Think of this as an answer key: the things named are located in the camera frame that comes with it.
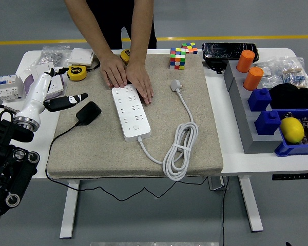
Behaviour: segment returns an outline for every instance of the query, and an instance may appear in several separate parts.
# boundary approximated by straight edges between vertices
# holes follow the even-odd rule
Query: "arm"
[[[107,85],[115,87],[127,84],[126,74],[120,58],[109,48],[105,37],[92,14],[86,0],[64,0],[75,25],[101,61],[101,73]]]
[[[128,80],[134,84],[146,104],[151,103],[153,97],[153,89],[145,69],[153,6],[154,0],[134,0],[130,61],[126,68]]]

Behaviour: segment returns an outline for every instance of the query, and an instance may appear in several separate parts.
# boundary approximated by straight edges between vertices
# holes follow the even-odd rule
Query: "yellow lemon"
[[[304,129],[301,122],[293,117],[282,120],[281,131],[286,141],[297,144],[304,137]]]

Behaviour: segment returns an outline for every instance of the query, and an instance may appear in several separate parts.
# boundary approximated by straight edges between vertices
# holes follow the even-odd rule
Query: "black power adapter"
[[[77,126],[87,126],[91,122],[93,122],[100,114],[102,110],[95,104],[93,101],[90,101],[84,106],[78,113],[76,113],[76,117],[79,122],[76,124]]]

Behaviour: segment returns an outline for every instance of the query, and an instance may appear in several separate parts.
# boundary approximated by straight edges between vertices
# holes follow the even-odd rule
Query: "hand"
[[[154,96],[152,84],[145,69],[145,65],[138,62],[130,62],[125,69],[127,79],[144,98],[146,104],[151,104]]]
[[[127,76],[124,69],[124,64],[118,56],[112,53],[101,57],[100,62],[100,72],[109,87],[123,88],[127,85]]]

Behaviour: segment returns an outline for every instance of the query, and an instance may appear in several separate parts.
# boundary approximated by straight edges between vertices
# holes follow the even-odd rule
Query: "orange cup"
[[[255,56],[256,55],[252,50],[243,50],[236,69],[241,73],[247,73]]]
[[[243,87],[248,91],[253,91],[258,87],[258,84],[263,76],[263,70],[258,67],[250,68],[246,79],[243,83]]]

